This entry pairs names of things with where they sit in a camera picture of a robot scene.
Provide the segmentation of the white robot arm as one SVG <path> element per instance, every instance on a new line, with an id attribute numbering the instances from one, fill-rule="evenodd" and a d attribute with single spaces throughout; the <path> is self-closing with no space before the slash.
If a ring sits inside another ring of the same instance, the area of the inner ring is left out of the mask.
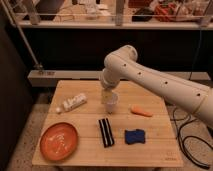
<path id="1" fill-rule="evenodd" d="M 115 89 L 120 79 L 125 78 L 182 108 L 213 129 L 213 88 L 142 66 L 136 62 L 137 57 L 138 53 L 131 45 L 109 53 L 100 75 L 103 88 Z"/>

